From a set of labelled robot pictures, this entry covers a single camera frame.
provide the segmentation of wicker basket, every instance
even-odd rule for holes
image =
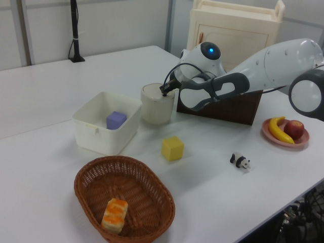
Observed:
[[[147,165],[126,156],[101,157],[86,164],[75,177],[74,191],[89,221],[110,243],[152,242],[175,216],[168,189]],[[129,204],[119,235],[100,225],[107,203],[114,197]]]

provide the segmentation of small cabinet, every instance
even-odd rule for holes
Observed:
[[[201,42],[215,43],[226,71],[259,50],[276,43],[285,6],[256,8],[215,1],[195,0],[190,11],[187,49]]]

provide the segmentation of black stand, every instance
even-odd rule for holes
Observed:
[[[85,59],[80,55],[80,51],[79,51],[79,37],[78,37],[78,33],[77,33],[76,0],[71,0],[71,16],[72,16],[74,56],[72,58],[70,58],[70,60],[72,62],[84,62]]]

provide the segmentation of yellow block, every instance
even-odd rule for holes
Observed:
[[[168,161],[182,158],[184,143],[177,137],[162,140],[161,153]]]

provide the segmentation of red apple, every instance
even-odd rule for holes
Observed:
[[[299,139],[304,134],[304,124],[298,120],[290,120],[287,122],[283,131],[287,133],[292,139]]]

